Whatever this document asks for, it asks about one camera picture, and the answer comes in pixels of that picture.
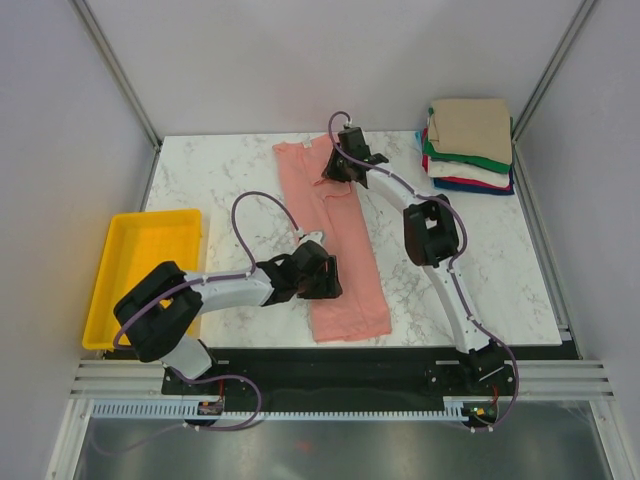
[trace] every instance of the white marble surface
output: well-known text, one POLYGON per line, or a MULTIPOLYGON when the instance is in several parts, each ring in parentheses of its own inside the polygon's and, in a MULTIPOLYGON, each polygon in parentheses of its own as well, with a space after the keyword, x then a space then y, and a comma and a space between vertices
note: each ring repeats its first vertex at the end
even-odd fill
MULTIPOLYGON (((231 230, 233 200, 247 190, 282 197, 272 146, 319 134, 167 137, 153 180, 148 210, 198 208, 203 214, 207 271, 244 268, 247 259, 231 230)), ((368 132, 372 151, 387 156, 417 187, 431 189, 420 166, 414 132, 368 132)), ((553 316, 517 196, 446 192, 469 232, 459 260, 481 319, 513 345, 559 344, 553 316)), ((402 218, 382 198, 358 186, 382 287, 391 310, 392 333, 361 342, 321 345, 446 346, 452 334, 426 275, 407 258, 402 218)), ((258 260, 290 251, 293 236, 284 214, 264 199, 239 207, 239 227, 258 260)), ((230 308, 203 316, 200 337, 217 347, 317 346, 306 301, 264 308, 230 308)))

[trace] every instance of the red folded cloth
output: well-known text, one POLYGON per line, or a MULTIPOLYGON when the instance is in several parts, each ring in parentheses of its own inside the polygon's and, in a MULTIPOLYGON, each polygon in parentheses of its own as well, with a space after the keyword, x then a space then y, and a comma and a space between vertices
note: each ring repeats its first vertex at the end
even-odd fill
MULTIPOLYGON (((422 144, 424 145, 424 139, 427 138, 427 132, 429 129, 425 128, 422 131, 422 144)), ((424 171, 429 173, 429 156, 425 153, 422 154, 422 167, 424 171)), ((507 185, 506 187, 496 187, 494 185, 489 185, 488 183, 479 182, 478 180, 470 180, 468 178, 460 178, 460 177, 442 177, 440 180, 446 180, 447 182, 461 183, 463 185, 475 185, 477 187, 490 188, 492 190, 511 190, 511 185, 507 185)))

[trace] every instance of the yellow tray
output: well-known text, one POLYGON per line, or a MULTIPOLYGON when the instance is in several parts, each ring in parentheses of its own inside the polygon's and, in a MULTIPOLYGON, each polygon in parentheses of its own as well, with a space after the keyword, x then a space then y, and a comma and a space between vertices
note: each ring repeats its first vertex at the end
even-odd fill
MULTIPOLYGON (((200 211, 122 213, 111 219, 82 337, 88 350, 113 350, 120 328, 113 308, 159 263, 173 260, 183 270, 198 268, 200 211)), ((189 328, 197 334, 196 325, 189 328)), ((129 345, 123 337, 122 343, 129 345)))

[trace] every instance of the gray wall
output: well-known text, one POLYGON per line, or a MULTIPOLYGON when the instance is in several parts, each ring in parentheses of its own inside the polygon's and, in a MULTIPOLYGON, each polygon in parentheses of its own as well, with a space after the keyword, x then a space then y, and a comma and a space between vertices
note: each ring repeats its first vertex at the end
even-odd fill
POLYGON ((0 13, 0 465, 44 476, 109 218, 152 151, 66 0, 0 13))
POLYGON ((522 141, 584 352, 640 453, 640 3, 601 2, 522 141))
POLYGON ((413 130, 430 99, 517 116, 579 0, 88 0, 161 135, 413 130))

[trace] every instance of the green folded cloth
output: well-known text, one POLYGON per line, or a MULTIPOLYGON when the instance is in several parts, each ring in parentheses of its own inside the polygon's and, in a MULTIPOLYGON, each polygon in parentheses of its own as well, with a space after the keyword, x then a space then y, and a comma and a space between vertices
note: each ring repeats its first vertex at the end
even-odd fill
MULTIPOLYGON (((433 108, 429 108, 429 115, 433 115, 433 108)), ((513 128, 513 118, 511 119, 511 126, 513 128)), ((509 173, 509 170, 511 170, 511 165, 506 165, 504 163, 496 162, 494 160, 489 160, 488 158, 485 158, 485 157, 436 152, 431 142, 426 138, 424 141, 422 151, 423 153, 429 155, 435 160, 444 160, 447 162, 469 163, 471 165, 477 165, 478 167, 484 168, 486 170, 491 170, 492 172, 498 172, 498 173, 509 173)))

